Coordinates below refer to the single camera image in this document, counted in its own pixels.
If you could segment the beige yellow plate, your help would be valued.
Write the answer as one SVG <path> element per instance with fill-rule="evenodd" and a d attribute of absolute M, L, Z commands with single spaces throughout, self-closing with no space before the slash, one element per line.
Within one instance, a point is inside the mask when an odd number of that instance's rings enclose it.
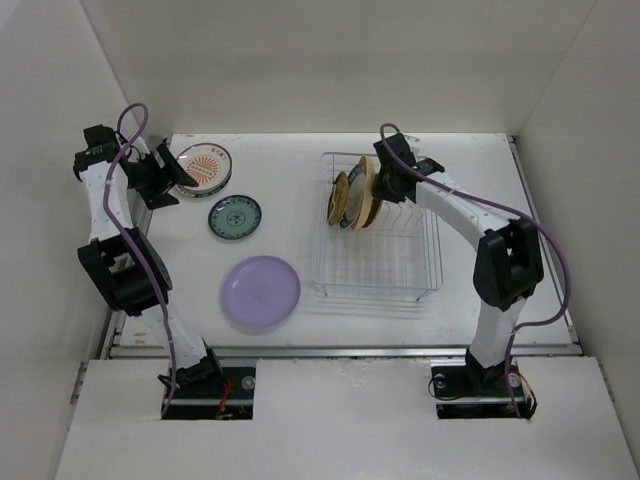
<path fill-rule="evenodd" d="M 357 193 L 357 197 L 361 199 L 358 214 L 350 226 L 352 230 L 370 227 L 377 219 L 382 207 L 382 200 L 374 195 L 377 173 L 372 158 L 362 156 L 357 166 L 363 168 L 364 182 L 359 189 L 354 184 L 351 187 L 351 192 Z"/>

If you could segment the white plate orange sunburst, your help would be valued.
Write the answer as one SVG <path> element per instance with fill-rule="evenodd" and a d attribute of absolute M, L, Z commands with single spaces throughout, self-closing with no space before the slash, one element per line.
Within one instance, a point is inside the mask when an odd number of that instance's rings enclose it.
<path fill-rule="evenodd" d="M 202 188 L 232 172 L 231 154 L 221 145 L 197 143 L 177 155 L 178 163 Z"/>

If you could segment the white plate dark lettered rim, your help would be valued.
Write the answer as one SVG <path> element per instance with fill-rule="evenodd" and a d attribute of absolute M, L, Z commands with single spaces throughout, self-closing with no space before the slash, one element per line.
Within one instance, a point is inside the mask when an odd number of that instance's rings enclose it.
<path fill-rule="evenodd" d="M 342 229 L 351 227 L 360 214 L 366 183 L 366 165 L 358 163 L 354 166 L 349 172 L 347 180 L 349 187 L 347 203 L 339 221 L 339 227 Z"/>

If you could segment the dark yellow patterned plate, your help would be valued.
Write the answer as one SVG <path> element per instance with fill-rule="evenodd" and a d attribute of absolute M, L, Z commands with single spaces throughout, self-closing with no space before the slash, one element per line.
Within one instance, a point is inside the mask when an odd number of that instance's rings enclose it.
<path fill-rule="evenodd" d="M 336 226 L 341 220 L 346 209 L 348 197 L 348 176 L 344 171 L 342 171 L 334 179 L 327 205 L 327 223 L 329 226 Z"/>

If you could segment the teal patterned plate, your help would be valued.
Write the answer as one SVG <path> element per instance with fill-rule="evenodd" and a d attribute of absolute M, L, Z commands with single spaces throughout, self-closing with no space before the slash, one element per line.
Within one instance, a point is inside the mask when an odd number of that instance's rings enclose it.
<path fill-rule="evenodd" d="M 235 241 L 250 236 L 260 226 L 262 217 L 255 199 L 236 194 L 217 201 L 209 211 L 207 223 L 218 238 Z"/>

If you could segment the purple plastic plate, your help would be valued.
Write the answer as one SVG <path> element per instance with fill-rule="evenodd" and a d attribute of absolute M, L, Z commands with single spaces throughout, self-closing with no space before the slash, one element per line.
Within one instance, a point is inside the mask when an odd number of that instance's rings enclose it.
<path fill-rule="evenodd" d="M 269 255 L 247 258 L 224 280 L 221 304 L 237 325 L 253 330 L 275 328 L 295 310 L 301 283 L 285 260 Z"/>

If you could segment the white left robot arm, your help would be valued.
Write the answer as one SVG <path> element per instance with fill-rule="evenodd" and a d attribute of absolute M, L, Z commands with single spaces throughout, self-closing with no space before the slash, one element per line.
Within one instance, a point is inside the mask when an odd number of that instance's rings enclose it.
<path fill-rule="evenodd" d="M 191 333 L 170 306 L 173 288 L 168 269 L 145 234 L 135 226 L 128 192 L 135 190 L 150 210 L 177 204 L 174 185 L 194 180 L 178 164 L 165 143 L 131 162 L 126 147 L 110 127 L 84 131 L 87 148 L 74 158 L 73 171 L 84 185 L 91 213 L 87 245 L 78 258 L 107 305 L 148 328 L 170 357 L 161 376 L 168 388 L 192 387 L 201 396 L 217 394 L 224 373 L 214 351 Z"/>

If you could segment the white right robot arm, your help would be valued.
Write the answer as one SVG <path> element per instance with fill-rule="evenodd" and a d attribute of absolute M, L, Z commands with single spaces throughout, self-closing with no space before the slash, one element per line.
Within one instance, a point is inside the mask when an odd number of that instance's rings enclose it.
<path fill-rule="evenodd" d="M 506 364 L 527 299 L 544 278 L 537 229 L 525 218 L 501 215 L 472 200 L 438 162 L 417 161 L 400 133 L 377 141 L 374 149 L 381 165 L 374 196 L 410 201 L 435 213 L 475 251 L 472 281 L 481 307 L 463 381 L 470 391 L 487 393 L 499 382 L 497 367 Z"/>

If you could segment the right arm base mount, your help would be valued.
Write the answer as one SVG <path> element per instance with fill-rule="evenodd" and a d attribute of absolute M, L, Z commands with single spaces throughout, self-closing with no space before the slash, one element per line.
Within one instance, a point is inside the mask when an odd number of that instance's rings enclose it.
<path fill-rule="evenodd" d="M 434 364 L 428 383 L 440 420 L 525 419 L 536 413 L 538 401 L 531 385 L 513 362 L 509 375 L 498 366 L 484 371 L 466 364 Z"/>

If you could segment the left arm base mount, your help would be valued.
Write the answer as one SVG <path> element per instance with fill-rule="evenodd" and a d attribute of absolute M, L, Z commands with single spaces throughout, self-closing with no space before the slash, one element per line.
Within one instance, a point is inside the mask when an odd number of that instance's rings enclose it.
<path fill-rule="evenodd" d="M 169 377 L 160 375 L 165 388 L 163 420 L 252 420 L 256 386 L 255 365 L 223 365 L 221 379 L 205 379 L 177 389 L 169 399 Z"/>

